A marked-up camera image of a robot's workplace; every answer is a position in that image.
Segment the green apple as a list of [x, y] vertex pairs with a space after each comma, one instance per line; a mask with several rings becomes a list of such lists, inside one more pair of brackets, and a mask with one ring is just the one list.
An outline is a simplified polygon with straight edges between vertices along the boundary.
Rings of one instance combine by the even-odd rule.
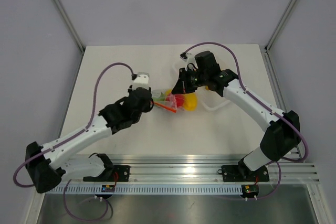
[[166, 95], [164, 92], [155, 92], [153, 93], [153, 100], [155, 102], [161, 102], [161, 101], [165, 101], [166, 99]]

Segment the clear orange-zip bag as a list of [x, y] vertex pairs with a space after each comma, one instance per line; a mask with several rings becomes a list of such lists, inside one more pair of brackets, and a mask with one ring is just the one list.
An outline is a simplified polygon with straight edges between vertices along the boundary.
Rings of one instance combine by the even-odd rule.
[[[152, 90], [151, 93], [153, 95], [153, 93], [155, 92], [164, 92], [166, 91], [167, 89], [164, 89], [164, 90]], [[158, 107], [160, 109], [165, 109], [167, 111], [170, 111], [170, 112], [173, 112], [173, 113], [176, 113], [178, 111], [178, 108], [176, 107], [176, 103], [175, 103], [175, 99], [174, 99], [174, 94], [172, 94], [170, 97], [166, 98], [165, 101], [161, 101], [161, 102], [154, 102], [154, 106], [155, 107]]]

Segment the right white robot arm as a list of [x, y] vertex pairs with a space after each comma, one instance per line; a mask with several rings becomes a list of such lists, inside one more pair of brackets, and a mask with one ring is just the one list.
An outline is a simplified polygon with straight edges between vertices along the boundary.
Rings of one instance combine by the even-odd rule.
[[238, 162], [237, 171], [242, 179], [252, 179], [261, 167], [279, 161], [301, 142], [298, 114], [286, 113], [250, 92], [238, 74], [220, 67], [212, 52], [200, 52], [194, 60], [185, 52], [180, 57], [186, 66], [178, 71], [173, 94], [190, 94], [208, 87], [241, 108], [264, 132], [260, 145]]

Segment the yellow bell pepper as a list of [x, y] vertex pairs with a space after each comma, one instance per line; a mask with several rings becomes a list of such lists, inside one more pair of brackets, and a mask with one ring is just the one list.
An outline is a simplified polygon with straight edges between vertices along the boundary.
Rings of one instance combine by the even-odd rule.
[[197, 96], [195, 93], [184, 94], [183, 109], [187, 111], [195, 111], [197, 108]]

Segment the yellow lemon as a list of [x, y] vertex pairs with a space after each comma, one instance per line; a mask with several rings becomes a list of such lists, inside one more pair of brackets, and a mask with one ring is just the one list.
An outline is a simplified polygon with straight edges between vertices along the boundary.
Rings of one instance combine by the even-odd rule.
[[168, 98], [168, 97], [170, 97], [170, 96], [172, 95], [172, 94], [171, 94], [171, 91], [172, 91], [171, 89], [167, 89], [167, 90], [165, 91], [164, 94], [165, 94], [165, 97], [166, 97], [166, 98]]

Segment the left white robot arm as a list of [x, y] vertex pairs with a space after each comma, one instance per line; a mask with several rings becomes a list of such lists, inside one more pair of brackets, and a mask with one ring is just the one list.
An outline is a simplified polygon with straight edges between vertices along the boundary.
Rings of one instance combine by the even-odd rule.
[[46, 193], [61, 181], [82, 179], [85, 182], [107, 182], [115, 179], [114, 164], [103, 153], [87, 159], [70, 158], [91, 144], [112, 136], [139, 122], [142, 113], [153, 108], [151, 89], [129, 89], [129, 95], [108, 104], [92, 119], [88, 127], [44, 145], [33, 142], [26, 147], [26, 170], [38, 193]]

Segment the red apple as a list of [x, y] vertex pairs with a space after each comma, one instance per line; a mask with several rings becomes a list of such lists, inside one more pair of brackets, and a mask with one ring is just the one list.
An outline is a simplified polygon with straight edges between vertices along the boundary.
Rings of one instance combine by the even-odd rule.
[[183, 105], [184, 105], [184, 102], [185, 102], [184, 95], [183, 94], [175, 94], [174, 99], [175, 99], [176, 107], [178, 109], [182, 109]]

